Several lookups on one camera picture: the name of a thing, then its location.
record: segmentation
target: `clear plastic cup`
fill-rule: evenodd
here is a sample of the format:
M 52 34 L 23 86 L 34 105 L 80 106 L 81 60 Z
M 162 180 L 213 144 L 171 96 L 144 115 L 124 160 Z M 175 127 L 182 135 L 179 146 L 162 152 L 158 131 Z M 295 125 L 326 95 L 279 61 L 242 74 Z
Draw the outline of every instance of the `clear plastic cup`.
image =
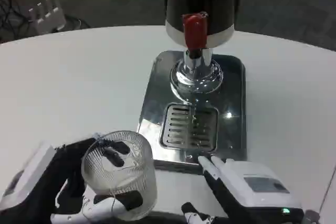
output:
M 103 154 L 110 141 L 123 142 L 130 152 L 118 153 L 124 164 L 115 166 Z M 143 204 L 117 215 L 130 221 L 145 217 L 155 206 L 157 189 L 152 149 L 142 135 L 132 131 L 117 131 L 100 137 L 86 152 L 81 172 L 85 182 L 98 195 L 117 195 L 137 190 Z

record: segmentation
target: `white robotic hand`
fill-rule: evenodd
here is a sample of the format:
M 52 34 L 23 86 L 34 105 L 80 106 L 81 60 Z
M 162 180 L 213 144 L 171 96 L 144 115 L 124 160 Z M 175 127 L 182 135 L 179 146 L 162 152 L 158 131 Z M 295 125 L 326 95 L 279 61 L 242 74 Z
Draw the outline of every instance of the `white robotic hand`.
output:
M 190 202 L 182 206 L 188 224 L 301 223 L 301 204 L 266 166 L 216 156 L 198 157 L 203 175 L 228 218 L 199 213 Z
M 115 196 L 85 194 L 81 160 L 95 141 L 92 137 L 56 149 L 41 145 L 0 200 L 0 223 L 87 224 L 140 207 L 143 199 L 136 190 Z

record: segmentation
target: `round table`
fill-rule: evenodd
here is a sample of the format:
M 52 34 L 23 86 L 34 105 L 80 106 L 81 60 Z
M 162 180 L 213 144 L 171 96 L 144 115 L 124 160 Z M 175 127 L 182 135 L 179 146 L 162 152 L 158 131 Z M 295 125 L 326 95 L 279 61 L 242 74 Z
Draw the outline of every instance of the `round table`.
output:
M 163 26 L 0 45 L 0 191 L 40 141 L 58 146 L 94 132 L 136 130 L 152 62 L 165 50 L 182 48 Z M 304 208 L 318 210 L 336 162 L 336 53 L 242 32 L 214 53 L 238 57 L 246 67 L 248 159 L 269 166 Z M 200 211 L 224 214 L 202 176 L 156 175 L 155 210 L 182 214 L 180 205 L 191 201 Z M 333 188 L 324 219 L 336 202 Z

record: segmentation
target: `red spout lever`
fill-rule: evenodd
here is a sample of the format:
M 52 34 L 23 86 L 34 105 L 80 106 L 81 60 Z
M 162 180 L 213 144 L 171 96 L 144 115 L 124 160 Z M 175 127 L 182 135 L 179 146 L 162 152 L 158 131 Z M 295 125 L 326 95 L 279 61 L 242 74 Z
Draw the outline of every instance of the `red spout lever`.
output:
M 184 39 L 188 49 L 205 48 L 207 41 L 207 13 L 192 13 L 182 16 Z

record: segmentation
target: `black cable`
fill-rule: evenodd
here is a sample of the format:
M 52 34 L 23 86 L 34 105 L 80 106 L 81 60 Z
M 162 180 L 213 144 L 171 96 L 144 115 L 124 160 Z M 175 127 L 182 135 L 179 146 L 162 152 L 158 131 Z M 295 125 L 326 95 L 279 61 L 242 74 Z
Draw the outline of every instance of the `black cable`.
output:
M 26 37 L 30 22 L 29 19 L 24 16 L 21 12 L 20 6 L 17 0 L 0 0 L 0 9 L 2 10 L 2 14 L 0 15 L 0 30 L 6 29 L 13 34 L 14 39 L 24 38 Z M 11 16 L 15 17 L 18 21 L 18 25 L 14 25 L 11 21 Z M 25 33 L 23 35 L 20 34 L 21 29 L 26 27 Z
M 13 39 L 27 37 L 31 21 L 22 14 L 17 0 L 0 0 L 0 12 L 2 12 L 0 14 L 0 31 L 2 29 L 10 31 L 13 34 Z M 13 24 L 13 19 L 11 20 L 11 16 L 15 17 L 18 24 Z M 68 22 L 70 22 L 71 30 L 91 28 L 91 26 L 83 19 L 70 15 L 65 15 L 65 18 Z M 26 26 L 26 30 L 23 34 L 21 34 L 21 30 L 24 26 Z

